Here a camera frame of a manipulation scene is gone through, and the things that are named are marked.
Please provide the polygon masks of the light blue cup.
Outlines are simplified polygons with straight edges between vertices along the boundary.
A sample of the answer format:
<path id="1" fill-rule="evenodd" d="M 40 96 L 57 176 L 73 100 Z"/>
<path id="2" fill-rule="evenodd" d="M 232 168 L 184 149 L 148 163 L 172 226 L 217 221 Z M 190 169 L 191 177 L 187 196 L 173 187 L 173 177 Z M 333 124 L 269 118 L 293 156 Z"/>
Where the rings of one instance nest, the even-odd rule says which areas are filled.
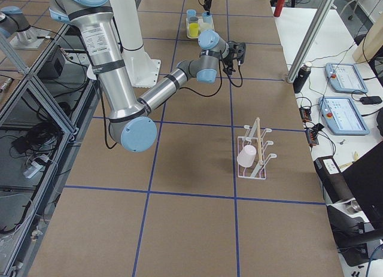
<path id="1" fill-rule="evenodd" d="M 188 9 L 188 10 L 186 11 L 186 14 L 187 14 L 187 18 L 189 19 L 189 18 L 194 17 L 194 16 L 196 15 L 196 10 L 194 10 L 194 9 Z"/>
<path id="2" fill-rule="evenodd" d="M 208 12 L 202 13 L 202 19 L 204 23 L 212 24 L 212 15 Z"/>

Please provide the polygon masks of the pink cup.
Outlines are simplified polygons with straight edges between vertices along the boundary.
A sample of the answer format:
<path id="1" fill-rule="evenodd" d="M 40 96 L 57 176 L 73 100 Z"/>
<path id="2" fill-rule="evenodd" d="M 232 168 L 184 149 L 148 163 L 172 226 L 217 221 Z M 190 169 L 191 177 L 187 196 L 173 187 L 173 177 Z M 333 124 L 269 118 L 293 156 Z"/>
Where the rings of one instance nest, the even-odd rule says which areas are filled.
<path id="1" fill-rule="evenodd" d="M 237 162 L 244 168 L 249 168 L 254 163 L 257 150 L 253 145 L 245 145 L 237 156 Z"/>

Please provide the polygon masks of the cream cup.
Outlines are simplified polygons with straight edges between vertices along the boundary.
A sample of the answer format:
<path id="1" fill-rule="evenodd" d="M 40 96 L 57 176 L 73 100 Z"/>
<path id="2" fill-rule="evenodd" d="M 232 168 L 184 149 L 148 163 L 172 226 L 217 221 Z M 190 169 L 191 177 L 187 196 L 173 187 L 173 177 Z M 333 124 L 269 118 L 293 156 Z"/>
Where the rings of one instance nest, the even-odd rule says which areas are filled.
<path id="1" fill-rule="evenodd" d="M 199 24 L 199 28 L 200 28 L 200 33 L 202 33 L 203 31 L 212 29 L 211 24 L 210 23 L 205 23 L 205 22 L 200 23 Z"/>

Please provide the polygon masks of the yellow cup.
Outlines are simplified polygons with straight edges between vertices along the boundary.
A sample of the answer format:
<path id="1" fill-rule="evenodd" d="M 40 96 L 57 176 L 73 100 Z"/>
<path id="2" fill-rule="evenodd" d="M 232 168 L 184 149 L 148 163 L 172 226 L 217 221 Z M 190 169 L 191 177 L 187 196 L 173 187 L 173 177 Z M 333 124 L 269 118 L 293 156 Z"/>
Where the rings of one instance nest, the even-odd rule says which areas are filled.
<path id="1" fill-rule="evenodd" d="M 199 35 L 199 24 L 198 23 L 190 23 L 189 24 L 189 37 L 197 38 Z"/>

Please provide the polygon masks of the white cup rack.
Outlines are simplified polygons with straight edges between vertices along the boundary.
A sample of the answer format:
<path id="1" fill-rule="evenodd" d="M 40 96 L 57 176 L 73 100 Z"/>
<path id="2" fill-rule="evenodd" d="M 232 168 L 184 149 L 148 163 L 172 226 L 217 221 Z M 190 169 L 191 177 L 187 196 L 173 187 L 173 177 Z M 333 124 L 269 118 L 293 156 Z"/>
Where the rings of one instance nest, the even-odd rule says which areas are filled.
<path id="1" fill-rule="evenodd" d="M 252 126 L 245 125 L 245 134 L 237 137 L 236 173 L 238 178 L 259 179 L 267 178 L 266 166 L 277 158 L 275 153 L 267 153 L 266 149 L 274 144 L 265 140 L 272 129 L 261 130 L 260 117 L 256 117 Z"/>

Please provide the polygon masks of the cream plastic tray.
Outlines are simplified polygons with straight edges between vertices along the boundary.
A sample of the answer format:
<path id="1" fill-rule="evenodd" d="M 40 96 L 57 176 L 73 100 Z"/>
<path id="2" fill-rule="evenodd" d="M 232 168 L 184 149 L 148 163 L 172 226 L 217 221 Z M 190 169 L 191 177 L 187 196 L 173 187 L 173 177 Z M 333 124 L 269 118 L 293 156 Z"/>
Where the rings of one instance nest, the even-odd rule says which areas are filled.
<path id="1" fill-rule="evenodd" d="M 199 35 L 208 29 L 215 30 L 214 19 L 207 16 L 186 17 L 186 36 L 189 39 L 197 39 Z"/>

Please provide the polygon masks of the black thermos bottle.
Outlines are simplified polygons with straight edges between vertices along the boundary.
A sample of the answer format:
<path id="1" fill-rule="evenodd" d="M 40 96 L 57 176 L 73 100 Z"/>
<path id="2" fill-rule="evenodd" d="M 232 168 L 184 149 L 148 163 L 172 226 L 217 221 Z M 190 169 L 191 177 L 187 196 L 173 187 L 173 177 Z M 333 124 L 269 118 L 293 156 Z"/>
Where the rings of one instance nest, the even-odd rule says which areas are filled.
<path id="1" fill-rule="evenodd" d="M 299 69 L 297 77 L 293 81 L 293 90 L 295 94 L 298 94 L 306 83 L 311 73 L 312 63 L 305 62 Z"/>

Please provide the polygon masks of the red water bottle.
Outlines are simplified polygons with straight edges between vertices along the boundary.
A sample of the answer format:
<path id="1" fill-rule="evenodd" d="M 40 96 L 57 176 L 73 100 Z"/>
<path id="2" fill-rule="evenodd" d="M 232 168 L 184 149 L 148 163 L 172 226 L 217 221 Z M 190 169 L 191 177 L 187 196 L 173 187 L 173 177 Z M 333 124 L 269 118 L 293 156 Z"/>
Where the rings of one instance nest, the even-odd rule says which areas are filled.
<path id="1" fill-rule="evenodd" d="M 275 10 L 273 12 L 273 16 L 274 17 L 279 17 L 281 15 L 282 9 L 283 9 L 284 4 L 285 4 L 285 1 L 286 0 L 277 0 L 276 6 L 275 6 Z"/>

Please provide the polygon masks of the far teach pendant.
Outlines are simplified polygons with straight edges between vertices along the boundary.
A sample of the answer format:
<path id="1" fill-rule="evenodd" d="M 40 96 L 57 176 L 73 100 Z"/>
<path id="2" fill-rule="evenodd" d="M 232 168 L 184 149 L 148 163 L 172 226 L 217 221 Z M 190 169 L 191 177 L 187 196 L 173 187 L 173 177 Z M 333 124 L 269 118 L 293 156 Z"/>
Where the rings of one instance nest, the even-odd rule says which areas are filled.
<path id="1" fill-rule="evenodd" d="M 327 63 L 325 71 L 330 85 L 338 93 L 368 92 L 366 84 L 354 64 Z"/>

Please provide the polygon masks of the teach pendant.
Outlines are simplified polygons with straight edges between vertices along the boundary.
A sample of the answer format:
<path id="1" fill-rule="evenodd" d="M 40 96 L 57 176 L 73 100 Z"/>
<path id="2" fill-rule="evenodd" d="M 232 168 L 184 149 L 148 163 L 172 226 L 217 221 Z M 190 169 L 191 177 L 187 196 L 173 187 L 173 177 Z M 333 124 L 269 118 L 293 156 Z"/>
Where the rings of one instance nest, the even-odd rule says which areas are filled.
<path id="1" fill-rule="evenodd" d="M 366 84 L 354 64 L 327 63 L 325 71 L 330 85 L 338 93 L 368 92 Z"/>
<path id="2" fill-rule="evenodd" d="M 366 136 L 370 130 L 349 97 L 324 96 L 318 99 L 320 115 L 334 135 Z"/>

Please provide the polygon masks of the near teach pendant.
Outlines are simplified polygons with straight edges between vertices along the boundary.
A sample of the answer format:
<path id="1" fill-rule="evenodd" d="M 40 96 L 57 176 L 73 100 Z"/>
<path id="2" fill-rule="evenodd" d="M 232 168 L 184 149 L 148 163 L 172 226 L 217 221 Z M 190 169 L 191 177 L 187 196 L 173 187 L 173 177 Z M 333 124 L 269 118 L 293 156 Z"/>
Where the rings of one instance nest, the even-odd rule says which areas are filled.
<path id="1" fill-rule="evenodd" d="M 349 97 L 324 96 L 318 99 L 320 115 L 334 135 L 366 136 L 370 130 Z"/>

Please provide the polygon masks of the black label box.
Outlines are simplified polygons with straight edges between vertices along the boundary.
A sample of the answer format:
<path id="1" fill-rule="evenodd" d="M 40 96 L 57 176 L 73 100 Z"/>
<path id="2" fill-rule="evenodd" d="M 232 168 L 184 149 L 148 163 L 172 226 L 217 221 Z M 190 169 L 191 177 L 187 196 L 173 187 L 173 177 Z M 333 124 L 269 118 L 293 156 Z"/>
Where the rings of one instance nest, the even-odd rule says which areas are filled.
<path id="1" fill-rule="evenodd" d="M 314 167 L 321 181 L 323 198 L 326 204 L 355 199 L 332 156 L 316 158 Z"/>

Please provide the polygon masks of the black monitor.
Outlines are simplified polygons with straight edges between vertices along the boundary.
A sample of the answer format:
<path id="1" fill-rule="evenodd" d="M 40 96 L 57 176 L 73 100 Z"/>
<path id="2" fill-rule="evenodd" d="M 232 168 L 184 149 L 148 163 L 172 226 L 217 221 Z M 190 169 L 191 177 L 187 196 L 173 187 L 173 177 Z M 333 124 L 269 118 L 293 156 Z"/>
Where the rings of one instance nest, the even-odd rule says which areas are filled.
<path id="1" fill-rule="evenodd" d="M 342 175 L 374 228 L 382 228 L 382 143 L 360 157 Z"/>

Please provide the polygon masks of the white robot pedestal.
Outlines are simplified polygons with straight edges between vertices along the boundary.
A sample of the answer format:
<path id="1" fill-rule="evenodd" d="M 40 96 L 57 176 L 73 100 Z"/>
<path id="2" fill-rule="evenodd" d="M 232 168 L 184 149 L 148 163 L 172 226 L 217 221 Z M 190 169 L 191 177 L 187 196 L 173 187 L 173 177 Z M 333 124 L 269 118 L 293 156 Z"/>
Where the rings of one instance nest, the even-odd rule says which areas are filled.
<path id="1" fill-rule="evenodd" d="M 161 61 L 144 48 L 135 0 L 110 0 L 122 43 L 122 56 L 134 87 L 150 88 L 157 83 Z"/>

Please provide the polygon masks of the aluminium frame post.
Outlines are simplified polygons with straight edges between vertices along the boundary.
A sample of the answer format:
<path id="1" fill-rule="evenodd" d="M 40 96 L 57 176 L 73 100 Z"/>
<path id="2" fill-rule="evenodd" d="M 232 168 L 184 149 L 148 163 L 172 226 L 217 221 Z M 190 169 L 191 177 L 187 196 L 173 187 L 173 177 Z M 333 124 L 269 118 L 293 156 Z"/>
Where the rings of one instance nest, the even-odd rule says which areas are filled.
<path id="1" fill-rule="evenodd" d="M 329 10 L 331 9 L 333 5 L 334 0 L 322 0 L 313 19 L 311 24 L 309 25 L 309 28 L 306 32 L 306 35 L 301 43 L 301 46 L 298 49 L 298 52 L 296 54 L 296 57 L 294 58 L 294 61 L 291 65 L 291 68 L 288 72 L 286 82 L 292 83 L 294 79 L 296 78 L 296 75 L 305 61 L 306 56 L 308 55 L 308 52 L 314 43 L 314 39 L 317 36 L 324 20 L 327 17 L 327 14 Z"/>

